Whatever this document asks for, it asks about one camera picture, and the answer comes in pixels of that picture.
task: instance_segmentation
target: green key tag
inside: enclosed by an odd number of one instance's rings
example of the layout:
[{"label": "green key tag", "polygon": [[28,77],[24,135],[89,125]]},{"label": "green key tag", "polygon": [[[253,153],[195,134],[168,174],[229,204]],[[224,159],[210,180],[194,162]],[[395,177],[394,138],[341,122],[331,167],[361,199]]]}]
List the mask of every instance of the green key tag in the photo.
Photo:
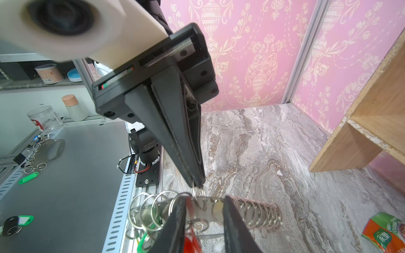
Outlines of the green key tag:
[{"label": "green key tag", "polygon": [[22,185],[23,183],[26,183],[29,180],[36,178],[38,175],[39,175],[39,172],[34,172],[34,173],[22,178],[20,181],[18,181],[18,184]]},{"label": "green key tag", "polygon": [[34,220],[32,215],[18,215],[18,226],[26,226]]}]

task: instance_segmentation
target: red label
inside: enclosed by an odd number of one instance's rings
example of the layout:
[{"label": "red label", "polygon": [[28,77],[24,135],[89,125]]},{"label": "red label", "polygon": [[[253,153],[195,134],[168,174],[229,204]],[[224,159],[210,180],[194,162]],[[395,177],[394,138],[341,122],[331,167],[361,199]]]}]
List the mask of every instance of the red label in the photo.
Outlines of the red label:
[{"label": "red label", "polygon": [[41,123],[39,123],[37,120],[31,119],[31,121],[34,123],[34,125],[36,125],[36,127],[38,127],[38,129],[39,129],[40,131],[43,131],[43,130],[44,130],[44,128],[43,128],[43,126],[41,125]]}]

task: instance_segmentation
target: pink wall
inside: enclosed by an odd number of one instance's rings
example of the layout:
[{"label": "pink wall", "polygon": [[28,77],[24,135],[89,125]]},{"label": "pink wall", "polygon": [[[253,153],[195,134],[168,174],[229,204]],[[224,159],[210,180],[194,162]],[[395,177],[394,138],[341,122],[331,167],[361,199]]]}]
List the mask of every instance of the pink wall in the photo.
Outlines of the pink wall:
[{"label": "pink wall", "polygon": [[[333,0],[293,103],[332,133],[405,27],[405,1]],[[405,192],[405,166],[370,165]]]},{"label": "pink wall", "polygon": [[204,111],[278,104],[316,0],[171,0],[161,9],[173,31],[204,32],[219,95]]}]

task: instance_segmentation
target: food packet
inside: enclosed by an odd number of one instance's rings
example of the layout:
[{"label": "food packet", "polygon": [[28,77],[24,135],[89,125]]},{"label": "food packet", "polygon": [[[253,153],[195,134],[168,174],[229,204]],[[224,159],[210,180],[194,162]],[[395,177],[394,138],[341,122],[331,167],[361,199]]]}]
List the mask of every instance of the food packet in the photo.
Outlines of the food packet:
[{"label": "food packet", "polygon": [[387,213],[381,212],[369,219],[362,236],[381,252],[405,253],[405,223]]}]

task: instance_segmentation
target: round container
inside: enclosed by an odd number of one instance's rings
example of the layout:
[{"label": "round container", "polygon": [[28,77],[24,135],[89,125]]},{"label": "round container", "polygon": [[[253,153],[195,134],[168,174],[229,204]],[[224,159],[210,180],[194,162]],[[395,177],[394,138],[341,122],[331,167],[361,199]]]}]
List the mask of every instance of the round container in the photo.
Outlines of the round container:
[{"label": "round container", "polygon": [[81,77],[77,68],[74,68],[68,72],[68,78],[71,82],[81,82]]},{"label": "round container", "polygon": [[73,121],[81,121],[87,118],[87,112],[79,104],[77,98],[73,95],[66,95],[62,97],[62,101],[69,112],[69,115]]},{"label": "round container", "polygon": [[63,80],[55,63],[45,64],[34,68],[45,84],[57,83]]},{"label": "round container", "polygon": [[51,106],[43,106],[27,113],[34,125],[42,132],[42,135],[50,134],[52,130],[60,128],[62,120]]}]

